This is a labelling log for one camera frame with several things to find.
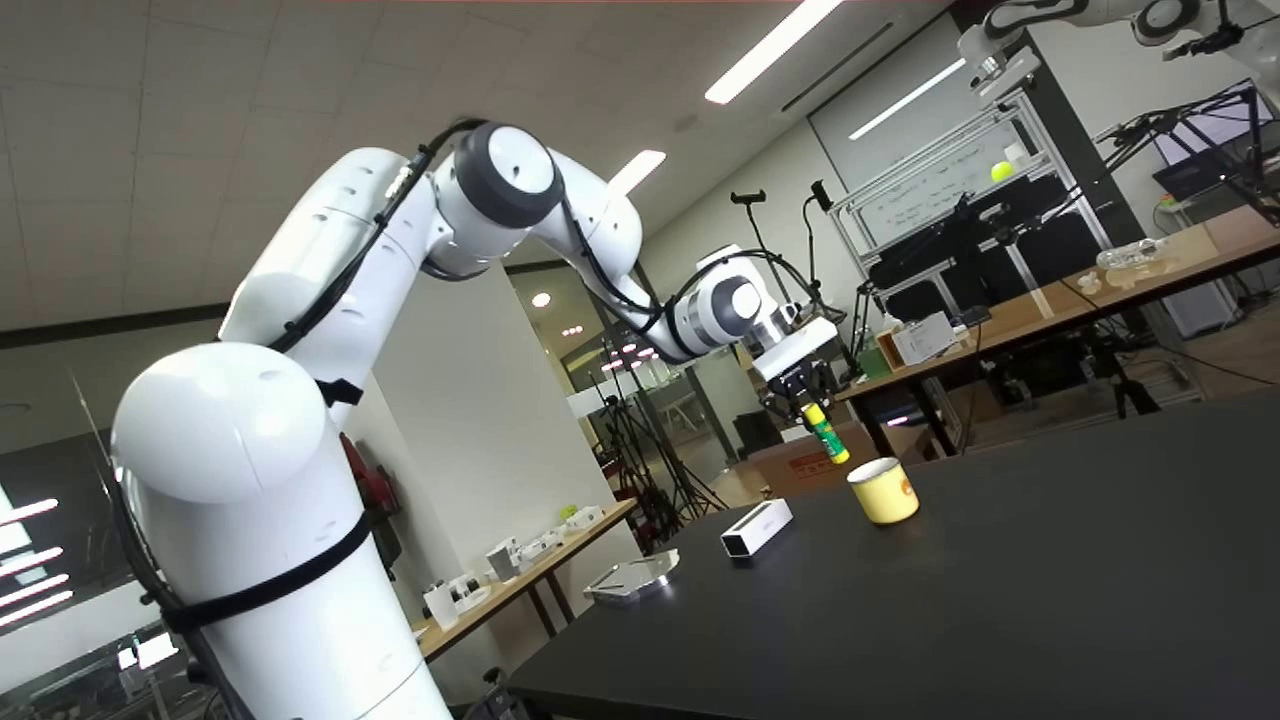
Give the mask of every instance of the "bottle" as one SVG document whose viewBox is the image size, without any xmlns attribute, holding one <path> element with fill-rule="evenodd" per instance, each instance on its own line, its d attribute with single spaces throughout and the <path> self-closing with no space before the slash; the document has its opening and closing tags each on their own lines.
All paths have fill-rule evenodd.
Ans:
<svg viewBox="0 0 1280 720">
<path fill-rule="evenodd" d="M 837 435 L 829 412 L 818 403 L 800 403 L 803 425 L 811 427 L 811 435 L 829 447 L 832 464 L 848 464 L 848 447 Z"/>
</svg>

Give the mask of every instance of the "black tabletop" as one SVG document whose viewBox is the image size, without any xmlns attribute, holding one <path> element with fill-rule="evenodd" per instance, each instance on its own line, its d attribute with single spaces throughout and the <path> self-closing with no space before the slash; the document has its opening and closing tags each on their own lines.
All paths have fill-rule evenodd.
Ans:
<svg viewBox="0 0 1280 720">
<path fill-rule="evenodd" d="M 1280 717 L 1280 395 L 915 464 L 919 519 L 848 492 L 670 596 L 590 607 L 513 693 L 573 717 Z"/>
</svg>

